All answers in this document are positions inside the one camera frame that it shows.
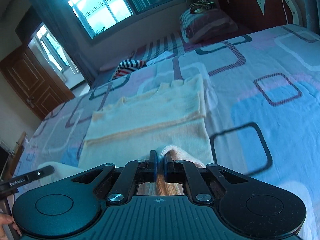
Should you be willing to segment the person's left hand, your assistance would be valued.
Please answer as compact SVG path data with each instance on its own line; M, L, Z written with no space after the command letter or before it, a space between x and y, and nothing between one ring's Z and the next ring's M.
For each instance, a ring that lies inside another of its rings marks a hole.
M12 225L14 230L21 236L21 232L20 232L18 226L16 225L13 217L10 215L1 213L0 214L0 237L1 237L1 239L8 239L6 233L3 229L3 225Z

